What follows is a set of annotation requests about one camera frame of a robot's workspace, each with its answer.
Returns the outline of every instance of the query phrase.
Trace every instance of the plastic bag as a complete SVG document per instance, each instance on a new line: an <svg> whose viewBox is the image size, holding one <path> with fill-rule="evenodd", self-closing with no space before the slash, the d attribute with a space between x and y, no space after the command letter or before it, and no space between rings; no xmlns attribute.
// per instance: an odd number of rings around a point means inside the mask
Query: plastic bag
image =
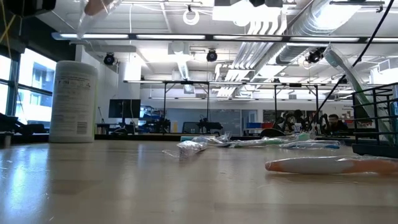
<svg viewBox="0 0 398 224"><path fill-rule="evenodd" d="M258 140L236 141L231 142L231 147L253 147L286 144L295 141L307 141L311 139L309 133L301 133L292 136L282 136L277 138L263 138Z"/></svg>
<svg viewBox="0 0 398 224"><path fill-rule="evenodd" d="M177 146L178 149L163 150L162 152L174 158L186 159L208 148L208 144L205 142L193 142L193 141L181 142L177 144Z"/></svg>
<svg viewBox="0 0 398 224"><path fill-rule="evenodd" d="M339 149L340 142L328 140L308 140L281 144L279 147L284 149Z"/></svg>
<svg viewBox="0 0 398 224"><path fill-rule="evenodd" d="M329 47L323 53L323 56L331 66L333 66L341 73L346 74L349 84L351 85L354 91L362 91L368 89L368 87L366 86L366 82L364 82L360 78L361 76L358 75L355 68L353 68L349 64L346 57L344 57L343 54L339 52L337 49L335 49L332 45L329 45ZM356 94L356 97L360 104L373 102L373 98L371 96L366 96L368 94L371 94L371 92L365 91ZM363 108L365 109L369 117L371 118L375 117L373 105L363 106ZM388 113L386 110L382 110L379 107L377 107L377 115L388 116ZM378 131L391 132L390 127L388 127L384 122L379 122ZM384 137L390 142L390 144L394 143L393 137L391 135L384 135Z"/></svg>
<svg viewBox="0 0 398 224"><path fill-rule="evenodd" d="M80 0L78 36L83 37L98 21L112 13L121 2L122 0Z"/></svg>
<svg viewBox="0 0 398 224"><path fill-rule="evenodd" d="M370 156L298 157L266 162L266 169L294 174L393 174L398 172L398 160Z"/></svg>
<svg viewBox="0 0 398 224"><path fill-rule="evenodd" d="M191 141L193 142L205 142L208 144L224 144L229 141L229 133L223 134L222 136L214 137L214 136L197 136L194 137Z"/></svg>

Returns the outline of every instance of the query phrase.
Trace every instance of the ceiling light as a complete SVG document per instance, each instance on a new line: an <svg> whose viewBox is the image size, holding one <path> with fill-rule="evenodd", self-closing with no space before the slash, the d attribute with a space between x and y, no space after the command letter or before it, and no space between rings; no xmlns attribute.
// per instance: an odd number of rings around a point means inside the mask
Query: ceiling light
<svg viewBox="0 0 398 224"><path fill-rule="evenodd" d="M308 42L357 42L359 37L291 37L290 40Z"/></svg>
<svg viewBox="0 0 398 224"><path fill-rule="evenodd" d="M220 84L220 85L242 85L242 82L209 82L209 84Z"/></svg>
<svg viewBox="0 0 398 224"><path fill-rule="evenodd" d="M138 34L137 39L162 39L162 40L204 40L204 35L178 35L178 34Z"/></svg>
<svg viewBox="0 0 398 224"><path fill-rule="evenodd" d="M205 100L207 98L197 98L197 97L179 97L179 100Z"/></svg>
<svg viewBox="0 0 398 224"><path fill-rule="evenodd" d="M128 81L128 80L126 80L124 82L126 82L126 83L163 83L162 81L145 81L145 80L141 80L141 81L134 81L134 80Z"/></svg>
<svg viewBox="0 0 398 224"><path fill-rule="evenodd" d="M177 100L178 97L166 97L166 100ZM164 97L149 97L151 100L164 100Z"/></svg>
<svg viewBox="0 0 398 224"><path fill-rule="evenodd" d="M260 35L214 35L215 40L242 40L242 41L281 41L282 37Z"/></svg>
<svg viewBox="0 0 398 224"><path fill-rule="evenodd" d="M247 85L275 85L277 83L246 83Z"/></svg>
<svg viewBox="0 0 398 224"><path fill-rule="evenodd" d="M286 43L288 47L327 47L329 44Z"/></svg>
<svg viewBox="0 0 398 224"><path fill-rule="evenodd" d="M251 101L251 100L254 100L254 99L232 98L232 99L230 99L230 100L244 100L244 101Z"/></svg>
<svg viewBox="0 0 398 224"><path fill-rule="evenodd" d="M60 34L65 39L77 39L77 34ZM128 39L128 34L84 34L82 39Z"/></svg>
<svg viewBox="0 0 398 224"><path fill-rule="evenodd" d="M373 38L372 42L398 42L398 38L391 38L391 37L375 37Z"/></svg>
<svg viewBox="0 0 398 224"><path fill-rule="evenodd" d="M159 5L160 3L163 3L165 5L191 5L191 6L202 6L202 2L195 2L195 1L157 1L157 0L123 0L121 4L143 4L143 5L152 5L152 4L157 4Z"/></svg>

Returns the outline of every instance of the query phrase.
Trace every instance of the ceiling beam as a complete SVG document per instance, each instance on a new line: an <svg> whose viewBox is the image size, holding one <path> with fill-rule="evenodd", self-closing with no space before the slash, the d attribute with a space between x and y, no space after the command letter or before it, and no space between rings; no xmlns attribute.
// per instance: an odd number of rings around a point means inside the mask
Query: ceiling beam
<svg viewBox="0 0 398 224"><path fill-rule="evenodd" d="M238 34L133 34L87 33L79 38L74 33L52 33L55 40L151 40L151 41L212 41L212 42L273 42L302 44L367 44L368 36L295 36L295 35L238 35ZM398 37L376 37L372 44L397 44Z"/></svg>

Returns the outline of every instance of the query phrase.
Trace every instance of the computer monitor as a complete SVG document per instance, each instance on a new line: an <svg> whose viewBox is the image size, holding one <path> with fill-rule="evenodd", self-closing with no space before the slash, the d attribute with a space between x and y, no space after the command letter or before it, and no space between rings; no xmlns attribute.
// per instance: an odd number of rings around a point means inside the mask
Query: computer monitor
<svg viewBox="0 0 398 224"><path fill-rule="evenodd" d="M141 100L110 100L109 118L139 118Z"/></svg>

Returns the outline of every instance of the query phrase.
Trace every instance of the product label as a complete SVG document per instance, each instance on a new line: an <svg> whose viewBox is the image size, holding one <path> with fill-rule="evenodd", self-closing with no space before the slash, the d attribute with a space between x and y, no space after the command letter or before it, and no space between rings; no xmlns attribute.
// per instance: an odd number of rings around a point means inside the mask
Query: product label
<svg viewBox="0 0 398 224"><path fill-rule="evenodd" d="M59 72L55 76L50 133L92 136L96 77Z"/></svg>

